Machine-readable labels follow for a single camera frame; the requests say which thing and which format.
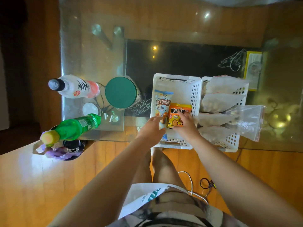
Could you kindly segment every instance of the green plastic bottle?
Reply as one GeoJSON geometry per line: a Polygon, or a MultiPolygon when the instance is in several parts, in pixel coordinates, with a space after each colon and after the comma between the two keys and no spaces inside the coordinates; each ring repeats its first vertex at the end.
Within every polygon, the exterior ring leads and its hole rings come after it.
{"type": "Polygon", "coordinates": [[[53,145],[59,140],[75,140],[83,133],[97,128],[100,123],[101,117],[96,114],[64,120],[54,130],[42,133],[41,141],[53,145]]]}

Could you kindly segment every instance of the bag of food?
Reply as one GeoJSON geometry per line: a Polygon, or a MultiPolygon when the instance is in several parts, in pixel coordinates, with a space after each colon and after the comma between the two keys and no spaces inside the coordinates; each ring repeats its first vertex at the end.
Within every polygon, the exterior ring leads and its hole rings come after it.
{"type": "Polygon", "coordinates": [[[198,129],[200,135],[211,143],[222,142],[233,133],[230,129],[222,126],[203,126],[198,129]]]}
{"type": "Polygon", "coordinates": [[[221,113],[199,113],[198,114],[198,123],[201,126],[220,126],[227,122],[233,122],[235,116],[226,115],[221,113]]]}
{"type": "Polygon", "coordinates": [[[222,92],[227,94],[234,94],[238,89],[242,94],[244,93],[243,87],[249,83],[249,80],[235,78],[231,76],[214,76],[206,84],[206,93],[222,92]]]}
{"type": "Polygon", "coordinates": [[[171,98],[174,94],[173,92],[160,91],[155,89],[155,99],[156,99],[156,112],[155,116],[162,116],[163,119],[159,123],[159,129],[166,127],[167,115],[169,112],[169,106],[171,104],[171,98]]]}
{"type": "Polygon", "coordinates": [[[201,100],[202,112],[223,112],[239,103],[246,95],[226,94],[222,92],[207,93],[201,100]]]}
{"type": "Polygon", "coordinates": [[[172,129],[173,126],[183,126],[183,122],[178,115],[178,111],[184,112],[191,112],[191,105],[186,104],[178,104],[178,103],[171,103],[169,107],[169,115],[167,119],[167,127],[172,129]]]}
{"type": "Polygon", "coordinates": [[[258,142],[263,123],[264,109],[265,106],[263,105],[234,106],[225,111],[224,114],[232,115],[235,119],[223,126],[235,133],[239,133],[243,137],[258,142]]]}

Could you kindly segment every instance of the round green lid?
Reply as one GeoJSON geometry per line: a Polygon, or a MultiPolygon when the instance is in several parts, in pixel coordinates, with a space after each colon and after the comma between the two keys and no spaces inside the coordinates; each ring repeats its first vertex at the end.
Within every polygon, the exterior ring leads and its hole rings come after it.
{"type": "Polygon", "coordinates": [[[108,82],[105,97],[116,108],[128,108],[136,100],[137,89],[131,80],[119,76],[108,82]]]}

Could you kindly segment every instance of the clear bottle with pink label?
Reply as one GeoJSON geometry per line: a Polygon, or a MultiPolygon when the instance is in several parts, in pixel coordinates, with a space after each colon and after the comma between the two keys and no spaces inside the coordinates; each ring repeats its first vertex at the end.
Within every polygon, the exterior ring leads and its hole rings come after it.
{"type": "Polygon", "coordinates": [[[64,75],[48,82],[50,89],[58,91],[62,96],[70,99],[94,98],[100,94],[99,85],[96,82],[83,80],[77,76],[64,75]]]}

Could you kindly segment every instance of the red sticker on bottle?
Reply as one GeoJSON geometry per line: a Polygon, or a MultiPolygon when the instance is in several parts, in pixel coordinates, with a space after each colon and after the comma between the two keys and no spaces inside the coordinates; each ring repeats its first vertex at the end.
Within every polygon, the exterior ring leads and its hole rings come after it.
{"type": "Polygon", "coordinates": [[[74,96],[78,96],[78,95],[80,95],[80,91],[75,91],[74,96]]]}

